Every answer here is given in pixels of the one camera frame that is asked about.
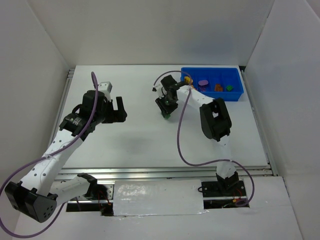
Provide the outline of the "yellow long lego brick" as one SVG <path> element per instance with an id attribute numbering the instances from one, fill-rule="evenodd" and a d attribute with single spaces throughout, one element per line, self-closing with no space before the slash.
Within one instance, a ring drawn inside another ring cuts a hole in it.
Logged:
<path id="1" fill-rule="evenodd" d="M 188 84 L 188 85 L 192 85 L 192 84 L 193 84 L 193 79 L 190 78 L 190 77 L 188 77 L 188 76 L 185 76 L 185 77 L 183 78 L 183 81 L 184 81 L 186 84 Z"/>

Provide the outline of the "purple rounded lego brick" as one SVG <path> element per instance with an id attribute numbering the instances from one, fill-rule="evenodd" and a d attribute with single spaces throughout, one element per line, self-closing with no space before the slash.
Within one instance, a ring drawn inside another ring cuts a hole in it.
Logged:
<path id="1" fill-rule="evenodd" d="M 208 86 L 209 86 L 208 80 L 203 79 L 203 80 L 199 80 L 199 81 L 198 81 L 198 90 L 199 90 L 200 92 L 205 92 L 205 91 L 207 91 Z"/>

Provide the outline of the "brown purple butterfly lego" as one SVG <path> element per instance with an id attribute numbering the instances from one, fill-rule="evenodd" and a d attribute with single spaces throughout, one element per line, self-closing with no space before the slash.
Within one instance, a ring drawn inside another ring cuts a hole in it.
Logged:
<path id="1" fill-rule="evenodd" d="M 220 85 L 220 84 L 216 84 L 215 86 L 214 86 L 214 91 L 215 92 L 223 92 L 223 87 Z"/>

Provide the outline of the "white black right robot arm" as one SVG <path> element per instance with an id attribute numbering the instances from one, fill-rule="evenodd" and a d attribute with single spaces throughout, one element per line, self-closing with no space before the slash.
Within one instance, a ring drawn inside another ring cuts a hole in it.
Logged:
<path id="1" fill-rule="evenodd" d="M 158 98 L 155 103 L 161 111 L 163 118 L 168 119 L 177 108 L 178 101 L 183 101 L 183 109 L 179 118 L 177 130 L 177 148 L 180 150 L 180 130 L 182 118 L 187 106 L 199 112 L 200 126 L 204 136 L 216 141 L 225 154 L 230 154 L 229 135 L 231 133 L 232 121 L 227 110 L 225 101 L 222 98 L 211 98 L 199 92 L 192 86 L 192 78 L 187 73 L 189 80 L 177 82 L 172 75 L 164 76 L 168 73 L 178 73 L 172 70 L 161 74 L 154 82 L 152 91 L 157 93 Z M 202 167 L 211 163 L 218 163 L 216 168 L 217 188 L 221 193 L 231 192 L 239 182 L 239 175 L 234 163 L 229 163 L 229 159 L 212 160 L 209 163 L 189 164 L 193 167 Z"/>

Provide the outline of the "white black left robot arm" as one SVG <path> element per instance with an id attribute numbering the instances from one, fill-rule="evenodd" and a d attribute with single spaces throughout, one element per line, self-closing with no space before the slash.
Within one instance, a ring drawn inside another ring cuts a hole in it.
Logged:
<path id="1" fill-rule="evenodd" d="M 56 176 L 68 159 L 102 124 L 123 123 L 127 113 L 122 97 L 112 100 L 95 90 L 87 91 L 82 103 L 64 117 L 55 139 L 38 162 L 18 183 L 9 182 L 4 191 L 14 209 L 39 223 L 47 221 L 57 206 L 75 197 L 89 200 L 106 198 L 108 189 L 87 173 L 79 173 L 71 180 L 53 185 Z"/>

